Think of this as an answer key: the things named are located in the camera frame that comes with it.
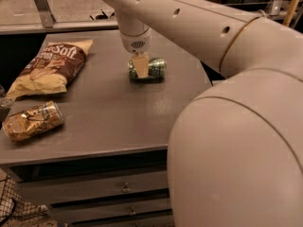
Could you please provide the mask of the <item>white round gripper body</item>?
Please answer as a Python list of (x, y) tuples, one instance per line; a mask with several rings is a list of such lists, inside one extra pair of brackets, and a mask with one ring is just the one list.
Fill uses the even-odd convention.
[(139, 35), (120, 34), (124, 48), (130, 53), (146, 52), (151, 46), (152, 30), (148, 28)]

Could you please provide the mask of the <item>cream flat gripper finger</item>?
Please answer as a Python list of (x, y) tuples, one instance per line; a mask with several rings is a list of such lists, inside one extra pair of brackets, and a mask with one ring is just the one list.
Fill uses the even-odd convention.
[(149, 56), (146, 52), (136, 52), (132, 55), (136, 74), (140, 79), (146, 78), (149, 72)]

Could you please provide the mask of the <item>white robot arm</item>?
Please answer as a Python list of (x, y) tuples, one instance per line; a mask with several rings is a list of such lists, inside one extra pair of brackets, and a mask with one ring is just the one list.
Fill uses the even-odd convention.
[(175, 121), (176, 227), (303, 227), (303, 35), (206, 0), (103, 0), (126, 44), (149, 27), (223, 75)]

